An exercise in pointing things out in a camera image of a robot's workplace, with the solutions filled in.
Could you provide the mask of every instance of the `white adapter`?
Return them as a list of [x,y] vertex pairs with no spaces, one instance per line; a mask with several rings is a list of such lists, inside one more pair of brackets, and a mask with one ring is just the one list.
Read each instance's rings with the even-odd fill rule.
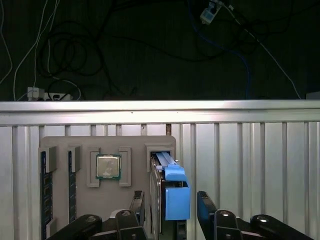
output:
[[27,93],[29,101],[43,99],[45,97],[45,90],[38,87],[28,86]]
[[211,0],[209,2],[209,6],[205,8],[200,15],[200,20],[202,23],[206,25],[211,24],[221,7],[221,2],[218,0]]

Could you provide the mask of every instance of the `power plug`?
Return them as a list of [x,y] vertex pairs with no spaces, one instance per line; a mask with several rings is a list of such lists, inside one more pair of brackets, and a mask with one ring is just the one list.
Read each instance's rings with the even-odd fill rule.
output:
[[222,3],[218,0],[211,0],[209,6],[203,10],[200,20],[203,24],[209,25],[214,20],[217,13],[220,11]]
[[45,97],[45,90],[39,87],[28,86],[27,93],[29,101],[43,99]]
[[73,97],[70,94],[56,93],[56,92],[45,92],[44,101],[71,101]]

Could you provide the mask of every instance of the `cpu chip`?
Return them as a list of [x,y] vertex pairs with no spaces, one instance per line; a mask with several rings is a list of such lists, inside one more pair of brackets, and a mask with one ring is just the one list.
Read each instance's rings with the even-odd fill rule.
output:
[[97,179],[119,179],[121,156],[113,154],[98,154],[96,156]]

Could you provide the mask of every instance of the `blue plastic bracket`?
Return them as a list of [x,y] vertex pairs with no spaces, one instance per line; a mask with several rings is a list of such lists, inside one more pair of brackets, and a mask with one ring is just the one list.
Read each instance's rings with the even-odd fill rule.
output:
[[184,182],[183,187],[165,188],[165,220],[187,220],[190,218],[190,187],[185,169],[179,166],[167,152],[156,156],[168,182]]

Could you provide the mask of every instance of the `dark wall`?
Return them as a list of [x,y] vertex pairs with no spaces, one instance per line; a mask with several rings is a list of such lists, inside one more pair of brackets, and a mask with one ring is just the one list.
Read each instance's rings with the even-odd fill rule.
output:
[[[1,101],[13,99],[14,70],[35,42],[44,2],[44,0],[4,0],[6,13],[4,35],[14,68],[0,85]],[[234,0],[232,4],[249,20],[257,18],[270,20],[288,15],[290,2],[290,0]],[[295,2],[294,11],[296,12],[315,1]],[[109,5],[110,1],[94,0],[90,1],[88,8],[86,0],[61,0],[55,22],[78,21],[96,34],[97,26],[101,25]],[[53,7],[54,1],[49,0],[46,20],[49,13],[53,11]],[[319,9],[315,7],[294,16],[286,33],[272,35],[264,42],[292,78],[302,97],[307,90],[307,81],[313,82],[314,86],[311,88],[316,88],[317,80],[320,79],[320,35],[319,24],[317,24],[320,22]],[[216,19],[231,20],[232,18],[223,9]],[[280,31],[285,25],[286,20],[272,23],[269,27],[274,31]],[[73,26],[67,28],[75,31]],[[246,68],[240,58],[234,54],[226,53],[206,62],[186,62],[138,42],[110,37],[117,35],[135,38],[177,56],[202,58],[195,48],[197,37],[190,23],[188,8],[183,2],[157,3],[115,12],[111,15],[105,32],[107,34],[102,36],[99,46],[112,81],[124,94],[113,90],[111,97],[108,94],[105,95],[109,84],[102,72],[90,77],[72,73],[60,75],[79,85],[100,85],[100,87],[83,87],[88,100],[245,98]],[[221,45],[229,44],[233,37],[230,24],[221,21],[215,21],[203,29],[203,34]],[[39,49],[46,35],[47,32],[43,34]],[[198,40],[198,43],[205,54],[210,55],[220,51],[202,40]],[[9,69],[3,43],[0,44],[0,54],[0,76],[3,76]],[[253,54],[244,56],[251,69],[250,98],[297,98],[290,81],[261,47],[258,47]],[[99,64],[92,50],[88,52],[88,63],[86,70],[92,70]],[[46,89],[52,81],[37,74],[36,86]],[[15,90],[17,98],[24,94],[33,82],[34,54],[32,51],[17,74]],[[52,90],[67,92],[70,88],[71,86],[67,83],[58,83],[52,87]]]

